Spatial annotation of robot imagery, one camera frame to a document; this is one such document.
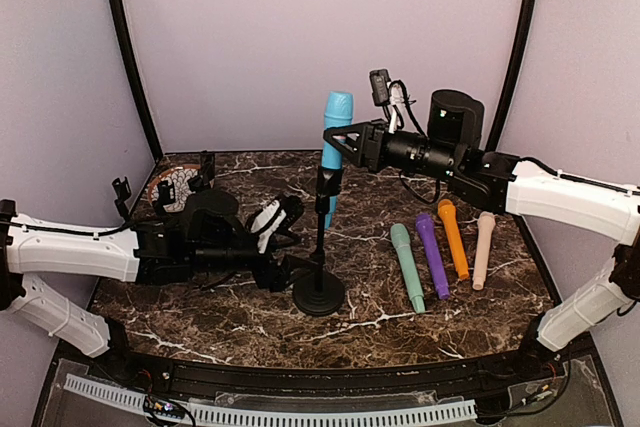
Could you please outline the black stand of purple microphone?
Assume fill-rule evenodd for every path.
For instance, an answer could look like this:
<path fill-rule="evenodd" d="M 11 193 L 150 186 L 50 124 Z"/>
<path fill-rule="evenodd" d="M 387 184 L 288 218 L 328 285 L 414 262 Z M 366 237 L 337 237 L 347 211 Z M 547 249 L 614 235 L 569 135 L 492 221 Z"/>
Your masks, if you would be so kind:
<path fill-rule="evenodd" d="M 196 175 L 188 180 L 188 186 L 192 193 L 211 189 L 215 179 L 215 153 L 201 151 L 199 153 L 199 162 Z"/>

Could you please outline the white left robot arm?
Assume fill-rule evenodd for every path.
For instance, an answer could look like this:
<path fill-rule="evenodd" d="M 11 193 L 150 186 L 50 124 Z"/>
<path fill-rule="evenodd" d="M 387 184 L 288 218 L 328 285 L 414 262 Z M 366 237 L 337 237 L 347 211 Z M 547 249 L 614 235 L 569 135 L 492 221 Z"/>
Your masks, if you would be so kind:
<path fill-rule="evenodd" d="M 168 285 L 200 273 L 248 271 L 261 289 L 280 292 L 292 268 L 275 251 L 299 244 L 291 227 L 304 212 L 297 196 L 280 195 L 246 222 L 231 194 L 204 190 L 188 196 L 182 211 L 117 228 L 46 222 L 1 202 L 1 308 L 16 313 L 89 358 L 120 383 L 141 374 L 140 359 L 126 348 L 116 321 L 91 314 L 48 286 L 42 273 Z"/>

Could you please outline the blue microphone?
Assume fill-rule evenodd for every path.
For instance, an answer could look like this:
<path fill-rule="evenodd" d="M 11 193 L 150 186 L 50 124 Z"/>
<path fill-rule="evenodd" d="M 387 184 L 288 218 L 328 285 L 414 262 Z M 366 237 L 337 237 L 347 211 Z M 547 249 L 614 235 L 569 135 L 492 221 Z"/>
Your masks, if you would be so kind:
<path fill-rule="evenodd" d="M 349 126 L 353 120 L 353 95 L 348 92 L 331 91 L 324 111 L 324 131 L 331 128 Z M 324 141 L 321 165 L 319 168 L 317 194 L 324 212 L 324 229 L 331 226 L 337 206 L 337 192 L 340 180 L 337 173 L 342 172 L 342 154 L 329 141 Z"/>

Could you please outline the black stand of beige microphone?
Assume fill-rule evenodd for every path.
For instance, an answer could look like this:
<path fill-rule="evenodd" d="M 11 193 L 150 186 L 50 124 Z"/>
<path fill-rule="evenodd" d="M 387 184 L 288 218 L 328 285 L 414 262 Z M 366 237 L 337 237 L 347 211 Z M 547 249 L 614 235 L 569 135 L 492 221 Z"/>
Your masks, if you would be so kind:
<path fill-rule="evenodd" d="M 152 201 L 152 207 L 158 217 L 167 215 L 165 207 L 175 202 L 175 187 L 168 180 L 160 181 L 157 184 L 157 197 Z"/>

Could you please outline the left black frame post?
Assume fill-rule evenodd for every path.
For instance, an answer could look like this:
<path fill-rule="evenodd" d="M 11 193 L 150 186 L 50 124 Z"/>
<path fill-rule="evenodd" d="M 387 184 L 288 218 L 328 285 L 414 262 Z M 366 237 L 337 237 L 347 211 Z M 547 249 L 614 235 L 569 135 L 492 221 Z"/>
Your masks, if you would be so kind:
<path fill-rule="evenodd" d="M 164 153 L 157 134 L 151 110 L 144 92 L 136 55 L 127 22 L 124 0 L 108 0 L 120 56 L 149 151 L 155 162 L 162 159 Z"/>

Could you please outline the orange microphone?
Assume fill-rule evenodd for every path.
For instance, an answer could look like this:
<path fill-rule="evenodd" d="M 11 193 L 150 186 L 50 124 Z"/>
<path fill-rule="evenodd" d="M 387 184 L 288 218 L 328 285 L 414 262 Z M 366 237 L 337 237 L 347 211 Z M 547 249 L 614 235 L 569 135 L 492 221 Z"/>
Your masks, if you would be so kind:
<path fill-rule="evenodd" d="M 469 266 L 458 227 L 456 208 L 450 200 L 444 199 L 438 203 L 437 212 L 445 229 L 458 279 L 468 280 L 470 278 Z"/>

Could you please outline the right black frame post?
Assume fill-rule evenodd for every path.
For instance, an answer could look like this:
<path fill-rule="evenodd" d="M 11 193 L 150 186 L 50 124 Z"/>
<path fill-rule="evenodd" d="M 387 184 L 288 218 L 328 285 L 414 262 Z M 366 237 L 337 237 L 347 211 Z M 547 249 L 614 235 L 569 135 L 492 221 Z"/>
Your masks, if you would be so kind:
<path fill-rule="evenodd" d="M 504 82 L 486 142 L 486 149 L 488 151 L 497 150 L 506 126 L 525 55 L 535 5 L 536 0 L 521 0 Z"/>

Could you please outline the mint green microphone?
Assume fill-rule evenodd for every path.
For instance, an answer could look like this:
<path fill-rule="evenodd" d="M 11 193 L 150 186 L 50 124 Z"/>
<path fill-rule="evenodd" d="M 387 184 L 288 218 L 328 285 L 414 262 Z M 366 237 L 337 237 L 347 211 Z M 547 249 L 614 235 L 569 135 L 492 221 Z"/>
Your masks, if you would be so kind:
<path fill-rule="evenodd" d="M 414 260 L 409 232 L 404 224 L 395 223 L 391 226 L 390 235 L 398 257 L 409 301 L 415 313 L 424 314 L 426 312 L 424 292 Z"/>

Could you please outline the black front rail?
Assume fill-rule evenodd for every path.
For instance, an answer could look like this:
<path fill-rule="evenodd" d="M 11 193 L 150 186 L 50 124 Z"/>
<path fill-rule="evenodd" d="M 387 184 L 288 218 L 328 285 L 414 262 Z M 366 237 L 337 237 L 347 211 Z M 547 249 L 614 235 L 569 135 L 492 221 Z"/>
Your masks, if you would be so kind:
<path fill-rule="evenodd" d="M 146 354 L 106 354 L 92 362 L 98 375 L 154 393 L 213 398 L 218 394 L 364 396 L 434 390 L 438 394 L 488 394 L 524 381 L 512 370 L 515 354 L 413 366 L 362 369 L 233 367 Z"/>

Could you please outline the black stand of orange microphone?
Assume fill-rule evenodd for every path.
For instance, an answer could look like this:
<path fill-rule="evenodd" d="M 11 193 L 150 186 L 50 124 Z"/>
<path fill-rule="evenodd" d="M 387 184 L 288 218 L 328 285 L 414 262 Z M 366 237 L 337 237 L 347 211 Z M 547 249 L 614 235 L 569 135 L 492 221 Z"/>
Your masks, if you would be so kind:
<path fill-rule="evenodd" d="M 125 227 L 132 227 L 134 225 L 134 221 L 132 220 L 130 210 L 126 204 L 132 195 L 128 178 L 115 178 L 112 181 L 112 188 L 116 195 L 114 205 L 119 216 L 123 220 L 123 225 Z"/>

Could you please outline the beige microphone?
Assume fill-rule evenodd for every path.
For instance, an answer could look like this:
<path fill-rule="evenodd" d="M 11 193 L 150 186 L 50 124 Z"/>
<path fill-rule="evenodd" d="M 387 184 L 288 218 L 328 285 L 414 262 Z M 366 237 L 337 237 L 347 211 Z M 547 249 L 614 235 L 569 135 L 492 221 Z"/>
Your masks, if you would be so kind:
<path fill-rule="evenodd" d="M 486 282 L 495 225 L 495 215 L 490 212 L 482 212 L 477 220 L 477 244 L 472 281 L 472 288 L 476 291 L 482 290 Z"/>

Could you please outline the purple microphone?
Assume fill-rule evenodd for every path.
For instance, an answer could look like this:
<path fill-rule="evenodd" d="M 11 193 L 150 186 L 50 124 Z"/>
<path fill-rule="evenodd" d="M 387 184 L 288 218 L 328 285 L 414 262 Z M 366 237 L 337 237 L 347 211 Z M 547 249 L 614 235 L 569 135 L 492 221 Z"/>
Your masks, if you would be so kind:
<path fill-rule="evenodd" d="M 438 299 L 448 300 L 450 298 L 449 284 L 435 236 L 434 221 L 429 214 L 421 213 L 416 217 L 415 226 L 423 243 L 427 264 Z"/>

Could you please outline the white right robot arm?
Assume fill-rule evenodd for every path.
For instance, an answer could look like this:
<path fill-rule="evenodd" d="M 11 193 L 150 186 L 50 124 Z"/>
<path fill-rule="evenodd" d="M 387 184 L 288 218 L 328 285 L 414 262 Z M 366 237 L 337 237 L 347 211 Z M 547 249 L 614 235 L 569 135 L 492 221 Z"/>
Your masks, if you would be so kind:
<path fill-rule="evenodd" d="M 549 353 L 639 299 L 639 189 L 554 170 L 533 157 L 479 147 L 484 107 L 460 91 L 431 96 L 426 133 L 375 120 L 328 127 L 324 140 L 344 159 L 371 172 L 392 167 L 446 182 L 468 204 L 495 214 L 550 219 L 616 241 L 614 261 L 561 304 L 532 321 L 510 371 L 534 379 Z"/>

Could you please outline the black frame post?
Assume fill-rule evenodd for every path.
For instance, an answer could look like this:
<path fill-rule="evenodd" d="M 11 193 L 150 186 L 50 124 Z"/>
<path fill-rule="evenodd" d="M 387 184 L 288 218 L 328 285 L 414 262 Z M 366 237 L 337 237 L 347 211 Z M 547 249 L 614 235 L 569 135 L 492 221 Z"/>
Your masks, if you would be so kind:
<path fill-rule="evenodd" d="M 136 55 L 127 22 L 124 0 L 108 0 L 120 56 L 149 151 L 155 162 L 162 159 L 164 153 L 157 134 L 151 110 L 144 92 Z"/>
<path fill-rule="evenodd" d="M 535 5 L 536 0 L 521 0 L 504 82 L 486 142 L 486 149 L 488 151 L 497 150 L 506 126 L 525 55 Z"/>

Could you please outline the black stand of blue microphone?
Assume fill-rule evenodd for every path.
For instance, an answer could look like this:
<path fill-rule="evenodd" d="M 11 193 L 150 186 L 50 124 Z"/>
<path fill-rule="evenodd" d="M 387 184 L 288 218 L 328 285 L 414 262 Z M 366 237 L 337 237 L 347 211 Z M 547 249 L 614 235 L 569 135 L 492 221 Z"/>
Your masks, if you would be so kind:
<path fill-rule="evenodd" d="M 293 300 L 304 314 L 324 317 L 337 312 L 345 299 L 343 282 L 325 268 L 325 221 L 331 198 L 339 194 L 342 169 L 320 165 L 317 171 L 315 212 L 317 215 L 316 247 L 310 255 L 311 274 L 298 279 L 293 287 Z"/>

